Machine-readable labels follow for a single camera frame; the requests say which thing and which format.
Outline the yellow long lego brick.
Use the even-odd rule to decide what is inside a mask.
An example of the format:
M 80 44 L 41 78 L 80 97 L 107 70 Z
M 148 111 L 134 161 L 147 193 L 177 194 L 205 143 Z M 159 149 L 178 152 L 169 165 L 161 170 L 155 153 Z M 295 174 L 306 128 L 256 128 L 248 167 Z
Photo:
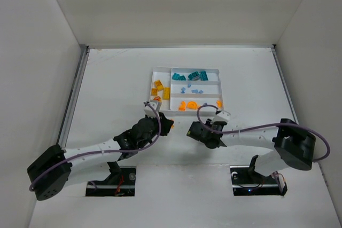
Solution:
M 170 87 L 165 87 L 162 94 L 163 100 L 170 100 Z

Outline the small orange square lego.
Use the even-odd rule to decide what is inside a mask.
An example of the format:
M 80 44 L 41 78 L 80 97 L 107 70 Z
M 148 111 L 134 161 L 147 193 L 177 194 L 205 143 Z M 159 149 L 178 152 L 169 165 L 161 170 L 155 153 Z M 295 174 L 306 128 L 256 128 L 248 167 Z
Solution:
M 151 96 L 157 96 L 158 95 L 158 90 L 157 88 L 152 88 L 151 89 Z

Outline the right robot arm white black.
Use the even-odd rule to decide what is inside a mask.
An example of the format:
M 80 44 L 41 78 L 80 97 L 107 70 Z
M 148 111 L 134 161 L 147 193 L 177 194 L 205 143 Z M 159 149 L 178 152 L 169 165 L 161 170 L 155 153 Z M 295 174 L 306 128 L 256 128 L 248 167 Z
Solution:
M 209 149 L 233 145 L 269 149 L 264 155 L 253 156 L 250 163 L 250 172 L 264 177 L 288 167 L 312 169 L 316 137 L 294 121 L 281 119 L 280 123 L 223 131 L 226 125 L 226 121 L 194 121 L 186 135 Z

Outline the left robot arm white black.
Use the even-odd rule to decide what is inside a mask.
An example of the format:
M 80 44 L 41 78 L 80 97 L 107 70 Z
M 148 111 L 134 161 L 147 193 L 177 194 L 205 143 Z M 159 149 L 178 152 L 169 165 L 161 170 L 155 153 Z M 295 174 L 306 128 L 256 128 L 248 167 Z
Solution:
M 145 116 L 131 129 L 105 142 L 81 148 L 62 148 L 55 144 L 47 148 L 27 168 L 29 190 L 38 201 L 57 195 L 64 187 L 88 180 L 87 169 L 106 162 L 129 159 L 167 136 L 174 121 L 160 112 L 158 117 Z

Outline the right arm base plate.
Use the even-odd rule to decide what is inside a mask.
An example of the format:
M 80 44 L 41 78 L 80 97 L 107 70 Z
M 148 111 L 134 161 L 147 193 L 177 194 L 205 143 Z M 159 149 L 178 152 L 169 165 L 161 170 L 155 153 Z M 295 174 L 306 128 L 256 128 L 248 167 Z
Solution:
M 230 166 L 230 176 L 234 196 L 285 196 L 288 191 L 287 182 L 279 172 L 265 177 L 248 166 Z

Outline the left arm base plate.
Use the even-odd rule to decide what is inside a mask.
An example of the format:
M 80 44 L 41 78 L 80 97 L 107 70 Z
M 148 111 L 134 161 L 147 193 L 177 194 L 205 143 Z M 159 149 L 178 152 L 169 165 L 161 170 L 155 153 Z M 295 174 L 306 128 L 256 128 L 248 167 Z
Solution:
M 121 167 L 121 172 L 110 174 L 102 181 L 87 183 L 86 197 L 132 197 L 135 196 L 136 167 Z

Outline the teal curved lego brick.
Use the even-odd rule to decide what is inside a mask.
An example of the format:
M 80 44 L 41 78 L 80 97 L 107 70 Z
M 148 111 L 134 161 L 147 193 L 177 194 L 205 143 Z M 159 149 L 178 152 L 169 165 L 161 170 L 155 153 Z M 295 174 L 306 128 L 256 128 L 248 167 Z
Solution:
M 179 77 L 180 77 L 180 75 L 178 73 L 174 73 L 172 76 L 172 79 L 177 81 L 177 80 L 179 80 Z

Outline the teal small lego brick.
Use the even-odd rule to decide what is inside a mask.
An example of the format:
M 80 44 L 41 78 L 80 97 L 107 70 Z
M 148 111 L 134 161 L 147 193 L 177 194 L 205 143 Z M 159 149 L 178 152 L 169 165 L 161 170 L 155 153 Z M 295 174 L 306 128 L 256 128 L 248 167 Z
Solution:
M 186 81 L 186 77 L 184 75 L 181 75 L 179 78 L 178 78 L 179 81 Z

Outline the orange curved lego piece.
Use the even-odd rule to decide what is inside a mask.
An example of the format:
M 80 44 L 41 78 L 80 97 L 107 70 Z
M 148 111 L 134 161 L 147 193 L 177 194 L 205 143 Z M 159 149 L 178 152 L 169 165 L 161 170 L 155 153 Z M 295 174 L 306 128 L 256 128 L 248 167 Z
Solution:
M 179 107 L 178 107 L 179 111 L 185 111 L 186 110 L 186 102 L 181 101 Z

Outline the teal round printed lego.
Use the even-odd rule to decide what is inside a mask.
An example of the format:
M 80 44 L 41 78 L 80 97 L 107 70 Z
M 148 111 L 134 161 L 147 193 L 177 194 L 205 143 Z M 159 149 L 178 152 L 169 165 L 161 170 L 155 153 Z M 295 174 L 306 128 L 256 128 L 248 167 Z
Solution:
M 198 71 L 190 73 L 188 75 L 188 79 L 190 81 L 197 81 L 197 80 L 201 79 L 200 73 Z

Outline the yellow curved lego brick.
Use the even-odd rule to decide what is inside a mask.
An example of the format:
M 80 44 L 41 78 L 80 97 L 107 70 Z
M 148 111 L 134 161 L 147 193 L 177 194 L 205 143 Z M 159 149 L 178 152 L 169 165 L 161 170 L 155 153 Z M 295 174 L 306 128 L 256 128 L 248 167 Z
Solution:
M 163 91 L 164 90 L 164 85 L 160 80 L 156 80 L 153 82 L 154 88 L 156 89 L 157 92 Z

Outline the orange arch lego piece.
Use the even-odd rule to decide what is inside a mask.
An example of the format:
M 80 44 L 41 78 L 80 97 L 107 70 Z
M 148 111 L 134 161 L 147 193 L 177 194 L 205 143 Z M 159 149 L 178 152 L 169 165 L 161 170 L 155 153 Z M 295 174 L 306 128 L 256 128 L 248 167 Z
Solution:
M 192 109 L 192 110 L 197 110 L 198 109 L 197 103 L 195 101 L 188 102 L 186 107 L 188 109 Z

